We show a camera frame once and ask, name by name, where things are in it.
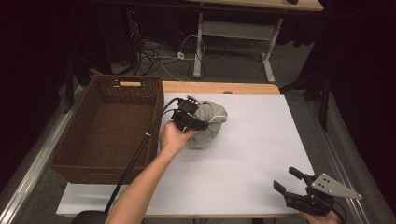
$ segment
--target white table surface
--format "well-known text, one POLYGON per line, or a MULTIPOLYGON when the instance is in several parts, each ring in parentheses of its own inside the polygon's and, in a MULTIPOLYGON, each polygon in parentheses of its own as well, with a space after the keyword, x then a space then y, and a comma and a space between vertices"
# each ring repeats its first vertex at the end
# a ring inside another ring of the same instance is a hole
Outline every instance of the white table surface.
MULTIPOLYGON (((165 104, 183 93, 166 93, 165 104)), ((147 217, 279 217, 298 212, 286 207, 273 181, 305 195, 305 183, 289 174, 293 166, 313 169, 283 95, 195 94, 223 105, 227 122, 204 149, 186 147, 165 171, 147 217)), ((171 113, 163 116, 163 124, 171 113)), ((115 186, 68 184, 57 214, 101 210, 115 186)))

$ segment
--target wicker basket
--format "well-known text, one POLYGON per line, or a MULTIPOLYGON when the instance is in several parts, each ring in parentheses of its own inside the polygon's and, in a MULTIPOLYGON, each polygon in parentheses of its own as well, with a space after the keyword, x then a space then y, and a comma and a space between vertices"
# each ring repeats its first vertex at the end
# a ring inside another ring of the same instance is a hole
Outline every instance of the wicker basket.
MULTIPOLYGON (((159 77, 95 76, 51 168, 76 184, 117 184, 163 109, 159 77)), ((156 156, 160 121, 125 183, 156 156)))

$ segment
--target metal bar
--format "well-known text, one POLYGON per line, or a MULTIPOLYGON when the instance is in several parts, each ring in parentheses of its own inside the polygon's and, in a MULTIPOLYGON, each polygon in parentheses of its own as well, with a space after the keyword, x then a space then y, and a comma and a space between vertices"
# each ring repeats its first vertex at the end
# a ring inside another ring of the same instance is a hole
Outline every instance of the metal bar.
MULTIPOLYGON (((322 138, 326 144, 326 149, 327 149, 328 155, 330 156, 332 167, 334 167, 335 174, 337 175, 338 180, 340 181, 340 183, 344 184, 345 186, 347 186, 351 189, 354 189, 349 177, 347 176, 347 172, 346 172, 343 164, 341 163, 341 160, 338 157, 338 154, 332 144, 332 140, 330 139, 329 134, 327 132, 323 131, 321 128, 321 123, 317 119, 318 112, 316 110, 315 104, 313 102, 306 102, 306 103, 307 103, 308 110, 309 110, 311 116, 314 117, 314 121, 315 121, 316 125, 318 126, 318 129, 320 130, 322 138)), ((353 200, 353 199, 346 198, 346 202, 349 205, 349 209, 352 212, 352 215, 353 215, 356 223, 358 223, 358 224, 369 224, 370 223, 359 200, 353 200)))
MULTIPOLYGON (((79 86, 75 92, 75 99, 78 102, 82 99, 82 93, 83 88, 79 86)), ((35 187, 38 178, 41 176, 44 168, 46 167, 53 150, 56 148, 58 141, 60 140, 67 123, 76 111, 77 106, 78 104, 73 104, 70 111, 67 114, 63 114, 59 118, 58 125, 53 128, 52 135, 47 138, 22 182, 18 186, 17 190, 0 216, 1 224, 12 223, 18 212, 22 209, 24 202, 35 187)))

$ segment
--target crumpled cloth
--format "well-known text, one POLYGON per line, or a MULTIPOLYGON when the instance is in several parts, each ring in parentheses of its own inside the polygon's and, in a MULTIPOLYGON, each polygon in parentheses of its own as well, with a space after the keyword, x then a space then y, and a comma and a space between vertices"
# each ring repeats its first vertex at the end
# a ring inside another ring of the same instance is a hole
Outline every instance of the crumpled cloth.
POLYGON ((203 148, 210 145, 218 136, 221 124, 227 120, 228 113, 222 105, 210 101, 202 101, 193 117, 209 124, 205 131, 198 132, 189 139, 192 147, 203 148))

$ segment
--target metal frame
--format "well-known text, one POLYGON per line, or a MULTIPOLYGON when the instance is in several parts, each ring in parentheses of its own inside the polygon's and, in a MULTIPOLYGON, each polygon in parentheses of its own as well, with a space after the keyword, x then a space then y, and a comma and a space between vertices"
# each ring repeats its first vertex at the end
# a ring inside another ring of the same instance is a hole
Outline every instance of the metal frame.
POLYGON ((25 177, 21 181, 11 200, 8 202, 5 210, 1 214, 0 223, 12 223, 15 216, 21 210, 24 202, 29 197, 30 193, 35 187, 35 184, 37 183, 38 178, 41 176, 45 166, 47 165, 53 150, 58 145, 58 142, 61 139, 69 120, 73 117, 76 109, 78 108, 83 92, 84 89, 79 86, 74 95, 77 104, 73 104, 67 114, 63 114, 60 118, 58 118, 58 124, 53 128, 53 130, 51 130, 52 135, 46 139, 43 147, 35 157, 31 167, 27 171, 25 177))

